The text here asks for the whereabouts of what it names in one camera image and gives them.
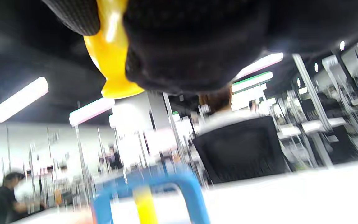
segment person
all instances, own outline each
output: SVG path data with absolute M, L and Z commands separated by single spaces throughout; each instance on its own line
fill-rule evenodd
M 121 163 L 120 153 L 115 149 L 114 145 L 109 145 L 108 147 L 110 148 L 111 153 L 111 159 L 109 160 L 111 170 L 122 169 L 123 164 Z
M 259 111 L 259 106 L 256 103 L 256 100 L 252 100 L 248 103 L 248 107 L 250 108 L 250 111 L 254 114 L 257 114 Z
M 27 216 L 28 204 L 18 202 L 14 191 L 24 177 L 24 174 L 19 172 L 5 176 L 0 187 L 0 224 L 11 223 Z
M 282 116 L 282 114 L 280 114 L 280 116 L 278 117 L 277 123 L 278 123 L 279 125 L 283 125 L 283 124 L 286 123 L 284 117 Z
M 247 110 L 232 111 L 232 94 L 230 85 L 218 91 L 199 95 L 200 105 L 210 107 L 210 116 L 205 120 L 205 124 L 200 126 L 199 135 L 259 116 Z

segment fluorescent ceiling light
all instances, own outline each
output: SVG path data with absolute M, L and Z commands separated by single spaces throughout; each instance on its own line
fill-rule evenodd
M 248 88 L 250 86 L 257 85 L 261 82 L 267 81 L 269 79 L 273 78 L 273 72 L 265 72 L 263 74 L 247 78 L 245 80 L 242 80 L 240 82 L 236 82 L 232 85 L 232 91 L 237 92 L 242 89 Z
M 300 88 L 299 89 L 299 95 L 302 95 L 304 93 L 307 93 L 307 88 L 306 87 L 305 88 Z
M 277 62 L 282 61 L 283 57 L 284 57 L 283 53 L 271 54 L 266 57 L 263 57 L 257 60 L 256 62 L 254 62 L 253 64 L 243 68 L 233 80 L 237 80 L 239 78 L 252 74 L 263 68 L 269 67 L 270 65 L 274 65 Z
M 345 50 L 345 41 L 342 41 L 342 42 L 339 44 L 339 49 L 341 49 L 341 51 Z
M 69 117 L 71 126 L 77 126 L 111 109 L 114 106 L 114 103 L 114 99 L 103 97 L 71 112 Z
M 44 77 L 37 78 L 34 82 L 28 84 L 0 104 L 0 123 L 14 116 L 23 108 L 45 95 L 48 91 L 47 80 Z

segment black ceiling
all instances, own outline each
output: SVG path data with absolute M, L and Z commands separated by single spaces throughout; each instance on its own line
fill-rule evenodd
M 329 53 L 303 55 L 309 73 Z M 291 55 L 264 71 L 273 71 L 266 95 L 290 88 L 297 75 Z M 9 121 L 68 123 L 68 114 L 101 97 L 104 77 L 92 63 L 82 36 L 66 28 L 40 0 L 0 0 L 0 103 L 36 78 L 43 76 L 49 93 Z M 196 110 L 195 95 L 170 97 L 173 110 Z M 89 121 L 107 124 L 108 114 Z

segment black padding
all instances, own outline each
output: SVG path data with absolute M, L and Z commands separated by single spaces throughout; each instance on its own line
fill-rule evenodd
M 198 136 L 193 144 L 213 183 L 284 173 L 272 117 L 250 119 Z
M 126 76 L 145 89 L 222 88 L 266 44 L 266 0 L 129 0 Z
M 74 32 L 92 36 L 100 30 L 96 0 L 42 0 Z
M 358 38 L 355 0 L 129 0 L 127 78 L 165 92 L 216 90 L 264 48 L 310 55 Z

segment white wall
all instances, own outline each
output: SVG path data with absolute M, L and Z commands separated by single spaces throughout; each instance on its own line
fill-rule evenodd
M 68 176 L 81 175 L 81 164 L 78 151 L 78 142 L 74 129 L 69 125 L 45 125 L 45 124 L 8 124 L 9 146 L 11 152 L 12 170 L 23 171 L 23 166 L 29 169 L 28 152 L 30 144 L 34 143 L 34 169 L 37 166 L 36 156 L 40 161 L 49 158 L 47 126 L 50 136 L 58 132 L 59 139 L 51 144 L 53 159 L 62 161 L 66 153 L 69 153 Z M 96 126 L 80 125 L 80 139 L 84 153 L 85 164 L 91 174 L 98 173 L 98 156 L 101 149 Z M 102 145 L 108 151 L 109 144 L 115 144 L 114 130 L 110 127 L 100 127 Z M 2 183 L 2 159 L 4 159 L 5 173 L 9 172 L 6 125 L 0 124 L 0 184 Z
M 151 110 L 146 92 L 116 101 L 113 115 L 119 136 L 136 130 L 153 129 L 149 111 Z
M 165 108 L 162 95 L 148 92 L 148 98 L 153 114 L 155 128 L 169 128 L 171 125 L 169 123 L 167 109 Z

